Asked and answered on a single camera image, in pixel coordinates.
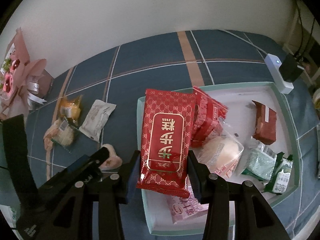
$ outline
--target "yellow snack package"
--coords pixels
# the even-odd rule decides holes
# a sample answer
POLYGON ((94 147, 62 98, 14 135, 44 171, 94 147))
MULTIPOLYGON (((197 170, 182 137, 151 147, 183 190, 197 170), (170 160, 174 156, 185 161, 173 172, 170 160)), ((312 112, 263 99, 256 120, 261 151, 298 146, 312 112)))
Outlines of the yellow snack package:
POLYGON ((80 102, 82 99, 82 95, 76 97, 75 99, 68 100, 66 96, 64 96, 59 104, 58 113, 59 117, 66 117, 72 119, 72 121, 77 124, 77 121, 80 116, 80 102))

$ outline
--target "green snack package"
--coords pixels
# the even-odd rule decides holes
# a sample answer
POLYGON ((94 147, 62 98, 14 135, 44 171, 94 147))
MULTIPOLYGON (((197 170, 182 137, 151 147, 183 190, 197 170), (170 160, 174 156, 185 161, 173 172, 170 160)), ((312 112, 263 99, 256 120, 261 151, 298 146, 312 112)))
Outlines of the green snack package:
POLYGON ((284 153, 277 154, 276 165, 273 169, 270 182, 266 185, 264 192, 271 192, 277 195, 284 193, 287 189, 292 170, 292 155, 283 157, 284 153))
POLYGON ((276 154, 262 142, 250 151, 245 169, 241 174, 250 175, 259 181, 270 180, 276 163, 276 154))

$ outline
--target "white cable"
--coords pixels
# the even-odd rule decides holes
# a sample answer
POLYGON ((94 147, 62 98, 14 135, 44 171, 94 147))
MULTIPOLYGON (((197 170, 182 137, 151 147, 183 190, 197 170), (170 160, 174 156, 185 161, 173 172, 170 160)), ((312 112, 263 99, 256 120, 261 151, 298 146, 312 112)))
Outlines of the white cable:
POLYGON ((268 54, 268 53, 266 53, 263 49, 261 49, 261 48, 259 48, 258 46, 256 46, 256 45, 254 45, 254 44, 250 43, 249 41, 246 41, 245 39, 243 39, 243 38, 241 38, 241 37, 239 37, 239 36, 237 36, 237 35, 233 34, 232 32, 228 32, 228 31, 226 31, 226 30, 219 30, 219 31, 222 31, 222 32, 225 32, 225 33, 229 33, 229 34, 231 34, 232 36, 235 36, 236 38, 241 39, 242 41, 244 41, 244 42, 246 42, 246 43, 250 44, 251 46, 254 46, 257 50, 261 51, 262 53, 264 53, 264 54, 266 54, 266 55, 268 54))

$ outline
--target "white wall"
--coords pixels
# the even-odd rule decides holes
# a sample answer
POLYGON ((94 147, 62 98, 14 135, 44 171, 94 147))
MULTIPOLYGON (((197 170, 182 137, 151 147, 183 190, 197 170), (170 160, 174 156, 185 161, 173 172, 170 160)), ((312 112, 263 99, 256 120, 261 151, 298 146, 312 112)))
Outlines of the white wall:
POLYGON ((233 29, 283 42, 293 0, 23 0, 0 36, 0 56, 22 27, 31 59, 56 77, 117 45, 156 34, 233 29))

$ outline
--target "pink snack package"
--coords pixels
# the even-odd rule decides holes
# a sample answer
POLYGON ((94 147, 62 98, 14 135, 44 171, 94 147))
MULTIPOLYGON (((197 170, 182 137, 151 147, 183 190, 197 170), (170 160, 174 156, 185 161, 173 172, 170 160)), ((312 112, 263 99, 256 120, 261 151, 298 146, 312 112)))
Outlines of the pink snack package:
POLYGON ((190 192, 189 198, 167 195, 167 203, 170 209, 173 224, 177 224, 178 221, 190 218, 198 218, 208 213, 209 204, 201 205, 193 195, 189 178, 187 179, 187 182, 188 191, 190 192))

